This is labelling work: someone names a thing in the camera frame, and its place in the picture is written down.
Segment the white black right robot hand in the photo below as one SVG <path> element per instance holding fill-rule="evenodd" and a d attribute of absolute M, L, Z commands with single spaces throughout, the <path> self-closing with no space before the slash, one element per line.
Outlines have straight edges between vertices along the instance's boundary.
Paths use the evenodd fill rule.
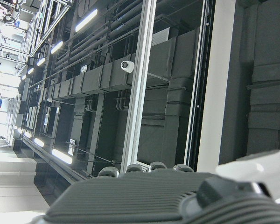
<path fill-rule="evenodd" d="M 104 168 L 68 187 L 34 224 L 280 224 L 280 149 L 215 173 L 154 162 Z"/>

